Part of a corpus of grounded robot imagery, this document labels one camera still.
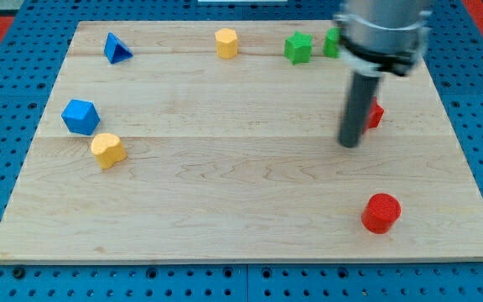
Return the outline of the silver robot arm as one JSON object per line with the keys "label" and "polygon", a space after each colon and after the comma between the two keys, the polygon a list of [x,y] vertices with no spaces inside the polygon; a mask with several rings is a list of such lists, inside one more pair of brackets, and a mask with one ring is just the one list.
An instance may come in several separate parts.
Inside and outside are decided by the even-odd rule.
{"label": "silver robot arm", "polygon": [[345,0],[334,15],[340,56],[362,76],[407,76],[427,49],[431,0]]}

